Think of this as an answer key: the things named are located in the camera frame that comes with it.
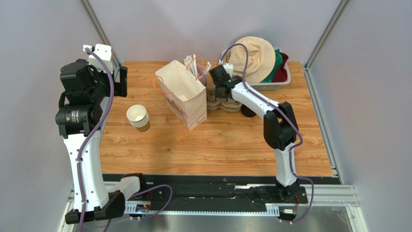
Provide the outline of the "beige bucket hat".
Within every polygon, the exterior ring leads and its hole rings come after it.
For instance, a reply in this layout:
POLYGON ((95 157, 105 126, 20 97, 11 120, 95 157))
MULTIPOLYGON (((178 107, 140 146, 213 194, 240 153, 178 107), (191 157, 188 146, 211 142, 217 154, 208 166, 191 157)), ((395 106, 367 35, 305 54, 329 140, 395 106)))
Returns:
POLYGON ((234 66, 233 75, 242 76, 248 83, 260 83, 272 72, 276 64, 276 53, 272 44, 259 37, 247 36, 231 48, 227 62, 234 66))

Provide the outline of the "white paper takeout bag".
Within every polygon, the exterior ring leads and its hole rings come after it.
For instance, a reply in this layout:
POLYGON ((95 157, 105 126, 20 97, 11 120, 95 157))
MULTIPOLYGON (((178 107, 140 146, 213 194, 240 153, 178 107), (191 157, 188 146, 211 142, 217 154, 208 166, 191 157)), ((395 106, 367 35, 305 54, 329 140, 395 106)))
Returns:
POLYGON ((206 87, 190 71, 188 63, 173 60, 155 71, 153 80, 166 105, 189 131, 207 119, 206 87))

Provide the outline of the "wrapped white straws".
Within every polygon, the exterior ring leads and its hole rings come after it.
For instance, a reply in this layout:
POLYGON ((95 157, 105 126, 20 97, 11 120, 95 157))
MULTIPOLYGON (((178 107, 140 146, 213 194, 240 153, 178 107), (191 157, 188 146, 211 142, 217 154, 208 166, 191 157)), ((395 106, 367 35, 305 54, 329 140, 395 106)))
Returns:
MULTIPOLYGON (((197 75, 197 65, 203 65, 204 64, 204 59, 201 55, 189 55, 184 59, 184 65, 186 66, 186 70, 190 71, 193 76, 195 77, 196 80, 198 80, 197 75)), ((206 67, 206 73, 210 70, 211 68, 211 63, 210 62, 206 62, 206 65, 204 67, 206 67)))

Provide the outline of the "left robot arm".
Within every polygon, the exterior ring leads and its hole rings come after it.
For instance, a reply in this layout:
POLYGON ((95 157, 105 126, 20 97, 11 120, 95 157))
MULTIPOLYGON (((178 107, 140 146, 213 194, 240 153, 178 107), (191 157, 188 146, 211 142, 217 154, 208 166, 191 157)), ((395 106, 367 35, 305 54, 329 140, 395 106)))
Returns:
POLYGON ((67 224, 109 220, 123 216, 126 201, 140 190, 141 173, 127 174, 106 189, 100 162, 102 125, 113 99, 127 95, 127 68, 120 82, 102 69, 78 59, 60 70, 64 92, 55 121, 66 145, 74 181, 74 205, 65 215, 67 224))

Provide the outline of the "stack of paper cups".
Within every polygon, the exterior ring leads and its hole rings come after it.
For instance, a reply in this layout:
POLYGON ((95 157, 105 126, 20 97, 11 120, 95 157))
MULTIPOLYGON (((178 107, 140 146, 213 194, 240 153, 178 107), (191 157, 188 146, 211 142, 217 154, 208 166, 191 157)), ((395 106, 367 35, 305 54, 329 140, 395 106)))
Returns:
POLYGON ((139 104, 131 106, 126 112, 126 117, 139 132, 145 133, 150 130, 149 115, 144 106, 139 104))

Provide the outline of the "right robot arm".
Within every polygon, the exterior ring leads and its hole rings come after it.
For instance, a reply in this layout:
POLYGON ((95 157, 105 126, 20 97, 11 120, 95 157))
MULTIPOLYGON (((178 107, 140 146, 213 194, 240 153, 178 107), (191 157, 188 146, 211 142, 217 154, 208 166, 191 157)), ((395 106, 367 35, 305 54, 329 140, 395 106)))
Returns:
POLYGON ((294 146, 299 135, 292 106, 279 103, 259 93, 239 76, 231 76, 223 65, 209 71, 217 98, 231 98, 240 102, 263 121, 263 136, 274 150, 276 159, 275 196, 281 202, 298 200, 309 202, 294 171, 294 146))

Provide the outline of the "cardboard cup carrier tray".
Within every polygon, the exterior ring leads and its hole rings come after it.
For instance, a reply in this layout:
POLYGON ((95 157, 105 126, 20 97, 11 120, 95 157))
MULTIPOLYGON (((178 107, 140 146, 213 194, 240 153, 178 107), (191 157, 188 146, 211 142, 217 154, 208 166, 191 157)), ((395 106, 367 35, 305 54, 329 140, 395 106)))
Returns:
POLYGON ((226 112, 236 113, 241 110, 242 106, 242 103, 231 98, 217 98, 214 87, 206 87, 206 101, 206 107, 209 111, 222 109, 226 112))

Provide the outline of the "dark red cloth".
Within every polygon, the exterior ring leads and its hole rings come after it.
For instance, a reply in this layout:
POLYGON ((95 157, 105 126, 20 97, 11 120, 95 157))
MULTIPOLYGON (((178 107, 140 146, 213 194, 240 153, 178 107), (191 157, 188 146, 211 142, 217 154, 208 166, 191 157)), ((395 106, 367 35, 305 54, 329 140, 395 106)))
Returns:
POLYGON ((280 63, 280 65, 278 66, 274 77, 272 79, 272 83, 283 83, 287 80, 288 74, 287 71, 285 69, 285 65, 287 64, 287 60, 289 59, 289 57, 283 53, 280 52, 280 56, 282 58, 282 62, 280 63))

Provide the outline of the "green cloth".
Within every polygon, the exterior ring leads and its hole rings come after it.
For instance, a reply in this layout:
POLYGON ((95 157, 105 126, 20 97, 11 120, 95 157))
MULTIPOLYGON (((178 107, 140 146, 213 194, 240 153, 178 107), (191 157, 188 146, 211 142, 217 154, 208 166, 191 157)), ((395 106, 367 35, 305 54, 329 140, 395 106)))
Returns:
POLYGON ((273 81, 273 78, 276 74, 277 69, 279 68, 280 64, 283 62, 283 57, 281 56, 280 53, 281 51, 279 48, 275 50, 275 55, 276 55, 275 65, 272 71, 270 72, 270 74, 263 81, 261 81, 261 83, 269 83, 273 81))

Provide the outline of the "pink straw holder cup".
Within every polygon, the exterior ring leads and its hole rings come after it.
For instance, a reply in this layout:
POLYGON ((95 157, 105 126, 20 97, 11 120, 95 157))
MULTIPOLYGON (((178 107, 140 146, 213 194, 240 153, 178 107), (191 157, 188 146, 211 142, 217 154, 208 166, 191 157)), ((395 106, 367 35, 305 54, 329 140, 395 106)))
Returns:
POLYGON ((207 73, 206 73, 206 67, 202 65, 197 65, 197 78, 198 80, 206 87, 207 86, 207 73))

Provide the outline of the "stack of black lids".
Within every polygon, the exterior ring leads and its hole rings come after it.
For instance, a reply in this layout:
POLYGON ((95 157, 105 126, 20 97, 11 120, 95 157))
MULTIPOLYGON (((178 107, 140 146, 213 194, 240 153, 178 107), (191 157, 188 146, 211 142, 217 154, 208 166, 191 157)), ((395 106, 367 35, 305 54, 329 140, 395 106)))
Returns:
POLYGON ((254 111, 252 111, 244 104, 241 106, 241 113, 246 117, 254 117, 257 115, 254 111))

